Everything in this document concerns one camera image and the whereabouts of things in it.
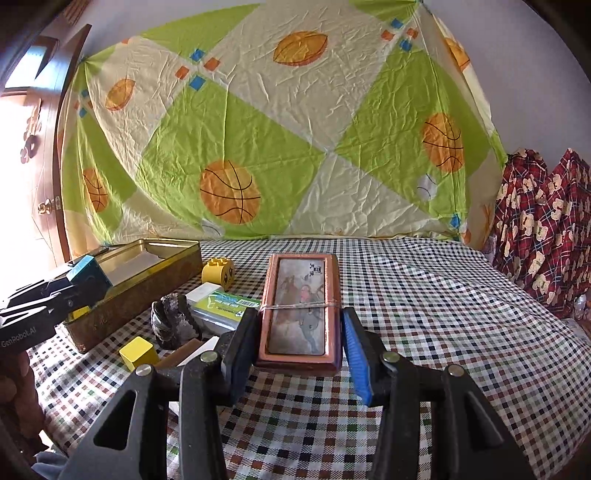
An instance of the white wall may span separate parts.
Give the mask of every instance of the white wall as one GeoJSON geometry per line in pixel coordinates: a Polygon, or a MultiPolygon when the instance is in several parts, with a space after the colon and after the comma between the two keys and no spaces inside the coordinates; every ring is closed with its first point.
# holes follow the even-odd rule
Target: white wall
{"type": "MultiPolygon", "coordinates": [[[[178,18],[244,0],[92,0],[83,54],[178,18]]],[[[591,163],[591,83],[558,34],[522,0],[426,0],[472,59],[507,151],[554,167],[567,148],[591,163]]]]}

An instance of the red plaid cloth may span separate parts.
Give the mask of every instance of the red plaid cloth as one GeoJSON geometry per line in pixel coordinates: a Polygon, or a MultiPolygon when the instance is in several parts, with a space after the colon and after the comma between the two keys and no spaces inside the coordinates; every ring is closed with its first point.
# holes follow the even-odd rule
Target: red plaid cloth
{"type": "Polygon", "coordinates": [[[590,285],[590,177],[572,150],[552,173],[537,152],[519,150],[496,200],[494,267],[558,318],[590,285]]]}

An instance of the copper-colored box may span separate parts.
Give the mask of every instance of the copper-colored box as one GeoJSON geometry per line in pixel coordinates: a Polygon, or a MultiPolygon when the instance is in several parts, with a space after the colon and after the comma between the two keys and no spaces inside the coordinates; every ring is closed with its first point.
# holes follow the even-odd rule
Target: copper-colored box
{"type": "Polygon", "coordinates": [[[145,238],[112,247],[96,260],[113,287],[92,310],[60,325],[80,353],[101,343],[203,268],[199,242],[165,238],[145,238]]]}
{"type": "Polygon", "coordinates": [[[340,370],[340,281],[335,255],[271,256],[261,312],[258,368],[314,376],[340,370]]]}

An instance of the yellow building block with eyes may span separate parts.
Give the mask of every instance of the yellow building block with eyes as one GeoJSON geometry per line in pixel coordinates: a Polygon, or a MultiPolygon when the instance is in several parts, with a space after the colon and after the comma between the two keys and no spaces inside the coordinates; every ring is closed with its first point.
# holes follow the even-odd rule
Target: yellow building block with eyes
{"type": "Polygon", "coordinates": [[[221,285],[224,291],[234,282],[234,262],[225,257],[213,257],[203,266],[201,282],[221,285]]]}
{"type": "Polygon", "coordinates": [[[130,372],[134,371],[140,365],[156,365],[160,362],[154,345],[142,337],[135,337],[130,343],[119,350],[119,354],[130,372]]]}

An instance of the metal screw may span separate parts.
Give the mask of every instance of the metal screw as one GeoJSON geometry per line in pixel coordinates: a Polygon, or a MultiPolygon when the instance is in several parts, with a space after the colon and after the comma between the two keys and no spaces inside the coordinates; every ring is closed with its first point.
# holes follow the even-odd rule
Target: metal screw
{"type": "Polygon", "coordinates": [[[461,377],[464,374],[464,369],[458,364],[451,364],[447,371],[452,377],[461,377]]]}
{"type": "Polygon", "coordinates": [[[152,371],[152,366],[151,365],[143,364],[143,365],[140,365],[138,368],[135,369],[135,374],[138,377],[145,377],[146,375],[149,375],[151,371],[152,371]]]}
{"type": "Polygon", "coordinates": [[[214,362],[217,360],[217,352],[215,352],[213,350],[208,350],[207,352],[203,352],[201,354],[200,358],[201,358],[202,362],[210,364],[211,362],[214,362]]]}
{"type": "Polygon", "coordinates": [[[389,364],[395,364],[400,360],[400,355],[398,352],[384,352],[382,358],[389,364]]]}

